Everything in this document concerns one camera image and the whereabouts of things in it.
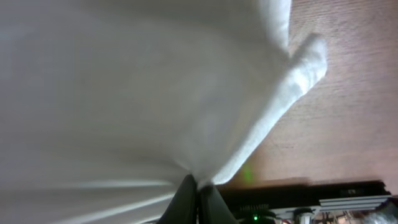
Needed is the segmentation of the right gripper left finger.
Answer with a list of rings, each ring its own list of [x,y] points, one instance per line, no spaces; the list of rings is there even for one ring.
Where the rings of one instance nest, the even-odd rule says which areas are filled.
[[[157,224],[194,224],[197,222],[197,183],[187,175]]]

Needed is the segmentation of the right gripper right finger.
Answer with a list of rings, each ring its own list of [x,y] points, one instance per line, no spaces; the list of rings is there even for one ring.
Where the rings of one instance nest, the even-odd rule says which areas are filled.
[[[199,223],[201,224],[238,224],[230,212],[220,192],[214,186],[200,190]]]

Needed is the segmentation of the white t-shirt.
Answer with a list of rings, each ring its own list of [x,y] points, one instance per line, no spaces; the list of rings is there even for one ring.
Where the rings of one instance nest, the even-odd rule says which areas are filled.
[[[290,1],[1,1],[1,222],[143,223],[228,182],[327,70]]]

